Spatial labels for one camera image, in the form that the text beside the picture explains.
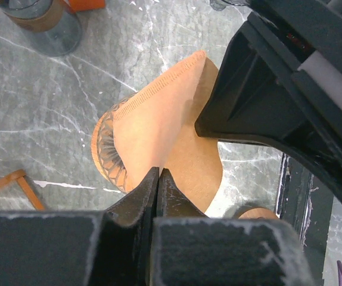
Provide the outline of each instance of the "brown paper filter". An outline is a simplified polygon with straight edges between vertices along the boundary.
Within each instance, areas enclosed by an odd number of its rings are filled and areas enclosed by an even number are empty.
[[[127,172],[130,182],[126,192],[136,187],[151,167],[166,167],[178,188],[201,211],[208,208],[222,179],[222,164],[217,140],[199,138],[194,122],[211,94],[216,76],[217,68],[205,52],[196,52],[114,112],[114,149],[124,165],[120,172]],[[100,132],[96,126],[93,138]],[[93,145],[94,161],[104,173],[101,153]]]

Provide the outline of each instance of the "black machine part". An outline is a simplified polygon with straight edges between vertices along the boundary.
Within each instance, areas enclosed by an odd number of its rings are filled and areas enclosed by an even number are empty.
[[[320,77],[342,84],[342,2],[248,4],[255,12],[228,45],[196,131],[275,147],[342,203],[342,93],[331,94],[334,88]]]
[[[168,170],[102,212],[0,212],[0,285],[314,285],[281,220],[205,217]]]

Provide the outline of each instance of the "glass jar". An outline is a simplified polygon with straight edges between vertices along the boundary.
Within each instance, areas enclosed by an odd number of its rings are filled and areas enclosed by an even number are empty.
[[[81,23],[63,0],[0,0],[0,8],[43,55],[66,55],[81,40]]]

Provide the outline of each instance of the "wooden stick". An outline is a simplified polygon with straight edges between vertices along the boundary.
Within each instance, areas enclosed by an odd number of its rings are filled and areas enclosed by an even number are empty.
[[[20,186],[20,188],[22,188],[23,192],[25,193],[29,201],[32,203],[32,205],[35,207],[35,209],[45,210],[44,205],[41,203],[40,199],[36,196],[36,194],[33,192],[31,187],[25,180],[25,175],[26,172],[22,169],[8,174],[7,176],[0,179],[0,189],[13,181],[17,181],[18,185]]]
[[[0,189],[8,185],[10,182],[17,180],[18,178],[21,178],[25,175],[26,172],[24,170],[17,170],[13,173],[8,174],[7,176],[0,179]]]
[[[39,198],[36,196],[36,194],[33,192],[31,187],[28,185],[27,181],[24,177],[18,178],[17,183],[20,186],[20,188],[23,189],[25,195],[27,196],[28,200],[32,203],[32,205],[35,207],[36,210],[45,210],[45,207],[40,202]]]

